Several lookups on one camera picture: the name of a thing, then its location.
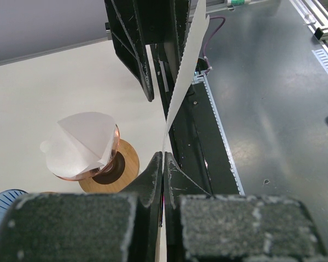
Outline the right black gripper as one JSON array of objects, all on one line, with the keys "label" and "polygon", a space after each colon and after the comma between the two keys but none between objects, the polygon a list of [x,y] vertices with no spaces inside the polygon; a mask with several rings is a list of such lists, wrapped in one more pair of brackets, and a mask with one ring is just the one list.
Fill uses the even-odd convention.
[{"label": "right black gripper", "polygon": [[176,81],[191,1],[105,1],[115,53],[140,83],[149,102],[153,82],[145,45],[169,44],[169,67]]}]

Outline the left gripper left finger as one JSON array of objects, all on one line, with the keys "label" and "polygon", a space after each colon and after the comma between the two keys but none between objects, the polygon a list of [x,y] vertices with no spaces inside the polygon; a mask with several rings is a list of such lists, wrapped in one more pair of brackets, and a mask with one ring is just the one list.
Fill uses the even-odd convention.
[{"label": "left gripper left finger", "polygon": [[118,193],[17,198],[0,223],[0,261],[158,261],[162,159]]}]

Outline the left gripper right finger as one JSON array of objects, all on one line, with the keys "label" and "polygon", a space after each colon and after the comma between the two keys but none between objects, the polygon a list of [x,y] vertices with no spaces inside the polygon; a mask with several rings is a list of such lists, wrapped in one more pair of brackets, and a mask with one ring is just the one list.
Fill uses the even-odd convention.
[{"label": "left gripper right finger", "polygon": [[209,195],[166,153],[168,261],[326,261],[306,206],[279,195]]}]

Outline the pink glass dripper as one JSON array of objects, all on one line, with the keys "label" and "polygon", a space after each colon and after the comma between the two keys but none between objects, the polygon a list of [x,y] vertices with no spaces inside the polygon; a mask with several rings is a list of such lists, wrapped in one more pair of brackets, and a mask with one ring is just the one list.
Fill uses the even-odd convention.
[{"label": "pink glass dripper", "polygon": [[54,175],[62,180],[66,180],[66,181],[81,181],[81,180],[95,177],[97,175],[105,174],[106,172],[110,171],[114,165],[114,159],[118,152],[119,144],[120,144],[120,132],[119,132],[119,127],[116,124],[115,129],[114,129],[113,138],[106,147],[105,154],[109,150],[109,156],[108,156],[107,162],[105,164],[103,163],[104,160],[101,159],[97,162],[98,164],[100,164],[100,166],[97,166],[96,168],[93,168],[93,169],[86,168],[82,173],[77,174],[72,177],[59,176],[56,174],[54,174]]}]

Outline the white paper coffee filter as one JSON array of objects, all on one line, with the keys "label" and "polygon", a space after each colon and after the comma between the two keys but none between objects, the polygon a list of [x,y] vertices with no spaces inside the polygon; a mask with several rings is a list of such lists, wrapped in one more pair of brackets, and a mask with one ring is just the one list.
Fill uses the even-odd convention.
[{"label": "white paper coffee filter", "polygon": [[72,177],[86,168],[100,166],[107,162],[115,120],[100,112],[82,112],[59,120],[47,141],[40,145],[45,154],[46,166],[59,176]]}]

